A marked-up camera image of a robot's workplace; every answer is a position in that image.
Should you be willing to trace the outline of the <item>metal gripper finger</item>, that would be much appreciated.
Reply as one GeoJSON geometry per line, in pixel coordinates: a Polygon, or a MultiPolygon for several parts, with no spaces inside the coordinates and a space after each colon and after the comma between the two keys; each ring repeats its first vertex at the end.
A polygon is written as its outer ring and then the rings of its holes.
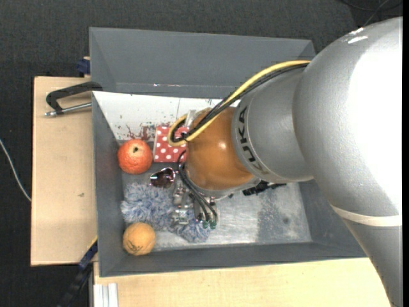
{"type": "Polygon", "coordinates": [[[177,208],[172,212],[172,222],[174,225],[188,225],[189,224],[189,210],[186,208],[177,208]]]}
{"type": "Polygon", "coordinates": [[[184,186],[177,186],[173,191],[173,204],[176,206],[187,205],[187,189],[184,186]]]}

